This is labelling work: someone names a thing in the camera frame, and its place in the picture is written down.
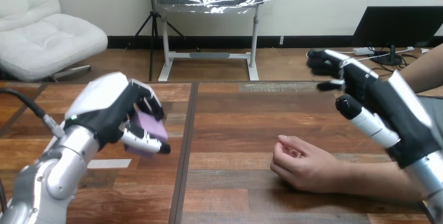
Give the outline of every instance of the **white armchair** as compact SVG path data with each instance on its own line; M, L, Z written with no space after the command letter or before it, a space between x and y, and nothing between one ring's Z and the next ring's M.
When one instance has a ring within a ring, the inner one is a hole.
M0 70L33 81L90 69L57 73L108 45L98 27L60 12L59 0L0 0Z

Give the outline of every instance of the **black baseboard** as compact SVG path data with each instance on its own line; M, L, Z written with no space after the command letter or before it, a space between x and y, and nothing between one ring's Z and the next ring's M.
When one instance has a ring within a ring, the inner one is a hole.
M133 40L132 36L108 36L109 49L125 49ZM150 49L151 36L139 36L131 44L131 49ZM443 36L434 36L420 47L435 47L443 43ZM169 48L173 49L248 49L251 48L250 36L189 36L185 39L180 36L169 37ZM259 36L257 48L346 48L362 47L353 44L353 36L284 36L280 45L280 36ZM162 37L155 44L156 49L163 48Z

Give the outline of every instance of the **white stand frame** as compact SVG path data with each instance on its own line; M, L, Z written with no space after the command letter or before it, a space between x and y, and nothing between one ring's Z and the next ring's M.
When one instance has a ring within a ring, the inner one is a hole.
M169 73L171 72L171 67L174 59L176 58L233 58L240 60L247 60L249 79L259 80L259 74L257 72L257 66L255 64L255 54L257 52L257 26L259 24L259 6L255 7L254 16L254 26L252 31L252 51L246 54L231 54L231 53L176 53L169 51L169 40L168 40L168 26L166 24L167 18L164 14L161 18L161 23L163 24L163 47L165 51L165 63L163 64L163 69L161 70L160 77L158 81L168 81Z

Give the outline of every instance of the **human hand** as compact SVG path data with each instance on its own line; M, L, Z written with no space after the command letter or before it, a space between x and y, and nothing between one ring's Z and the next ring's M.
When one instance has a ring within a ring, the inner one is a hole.
M315 193L339 190L347 163L295 136L278 137L271 170L293 187Z

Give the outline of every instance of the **black tripod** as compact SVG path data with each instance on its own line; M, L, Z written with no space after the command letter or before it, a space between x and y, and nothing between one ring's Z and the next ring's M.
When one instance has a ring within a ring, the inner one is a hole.
M157 45L157 38L158 38L158 30L157 30L157 18L161 18L161 15L155 10L154 0L151 0L151 7L152 11L149 12L148 18L143 23L142 27L138 30L138 32L134 35L134 38L131 42L127 45L126 49L129 49L130 46L135 43L135 41L138 38L138 35L142 31L142 29L145 27L145 25L148 23L148 21L152 18L152 33L151 33L151 57L149 60L149 81L152 81L152 69L153 69L153 58L154 58L154 51L155 46ZM180 35L183 39L185 39L184 35L177 30L171 23L167 22L168 26L170 26L178 35Z

